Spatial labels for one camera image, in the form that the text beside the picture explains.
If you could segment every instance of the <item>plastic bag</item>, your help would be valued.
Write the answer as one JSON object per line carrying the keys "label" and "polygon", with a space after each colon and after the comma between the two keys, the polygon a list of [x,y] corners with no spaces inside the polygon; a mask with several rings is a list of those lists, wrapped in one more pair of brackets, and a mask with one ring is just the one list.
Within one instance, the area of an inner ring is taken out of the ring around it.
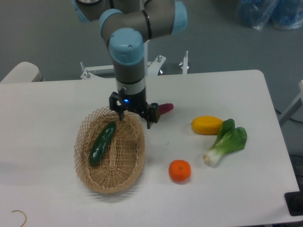
{"label": "plastic bag", "polygon": [[247,26],[257,30],[268,23],[279,0],[240,0],[237,13],[240,20]]}
{"label": "plastic bag", "polygon": [[303,26],[303,0],[280,0],[272,14],[272,21],[281,30]]}

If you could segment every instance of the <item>toy fruit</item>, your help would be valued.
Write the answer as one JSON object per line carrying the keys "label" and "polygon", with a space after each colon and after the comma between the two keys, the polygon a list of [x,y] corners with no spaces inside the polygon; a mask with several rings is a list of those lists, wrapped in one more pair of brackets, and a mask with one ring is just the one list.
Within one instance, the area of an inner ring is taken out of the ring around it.
{"label": "toy fruit", "polygon": [[169,175],[172,180],[182,182],[191,175],[190,164],[184,160],[174,160],[169,166]]}
{"label": "toy fruit", "polygon": [[193,130],[203,135],[218,135],[222,124],[223,121],[214,116],[196,117],[191,123]]}

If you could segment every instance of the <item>green cucumber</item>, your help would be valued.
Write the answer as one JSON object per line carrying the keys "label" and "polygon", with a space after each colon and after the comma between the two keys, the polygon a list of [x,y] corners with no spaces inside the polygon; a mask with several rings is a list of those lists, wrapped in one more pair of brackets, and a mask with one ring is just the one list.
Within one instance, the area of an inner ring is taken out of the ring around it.
{"label": "green cucumber", "polygon": [[89,163],[92,166],[97,165],[99,161],[103,158],[115,131],[116,123],[110,122],[102,129],[101,133],[96,138],[90,150],[89,156]]}

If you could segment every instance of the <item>light blue joint cap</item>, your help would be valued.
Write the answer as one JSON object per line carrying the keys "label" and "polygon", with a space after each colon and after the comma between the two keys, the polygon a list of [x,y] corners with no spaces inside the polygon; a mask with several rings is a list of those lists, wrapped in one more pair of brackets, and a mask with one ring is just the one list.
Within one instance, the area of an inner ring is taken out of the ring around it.
{"label": "light blue joint cap", "polygon": [[172,28],[172,34],[183,31],[187,27],[187,10],[183,2],[175,2],[175,20]]}
{"label": "light blue joint cap", "polygon": [[136,65],[144,57],[142,35],[132,28],[120,28],[109,39],[109,53],[122,65]]}
{"label": "light blue joint cap", "polygon": [[99,18],[99,26],[100,26],[101,31],[102,31],[102,27],[103,27],[103,24],[106,21],[106,19],[108,17],[110,17],[111,15],[115,14],[115,13],[122,13],[123,14],[123,12],[121,12],[118,9],[108,9],[104,13],[101,14],[101,16]]}
{"label": "light blue joint cap", "polygon": [[90,22],[90,20],[88,20],[88,19],[86,18],[86,16],[84,16],[84,14],[82,13],[82,11],[79,9],[79,7],[78,7],[78,5],[77,5],[77,3],[76,3],[76,0],[71,0],[71,2],[72,2],[72,5],[73,5],[74,8],[75,8],[75,11],[76,11],[76,13],[77,13],[77,15],[78,15],[79,20],[80,20],[81,22],[83,22],[83,23],[88,23],[88,22]]}

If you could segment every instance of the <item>yellow lemon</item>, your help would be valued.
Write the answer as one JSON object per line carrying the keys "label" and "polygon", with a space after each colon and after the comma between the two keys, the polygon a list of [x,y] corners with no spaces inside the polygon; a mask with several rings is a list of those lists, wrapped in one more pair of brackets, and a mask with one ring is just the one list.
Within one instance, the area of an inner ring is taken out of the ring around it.
{"label": "yellow lemon", "polygon": [[218,135],[222,127],[223,120],[214,116],[200,116],[196,117],[191,126],[198,134],[203,135]]}

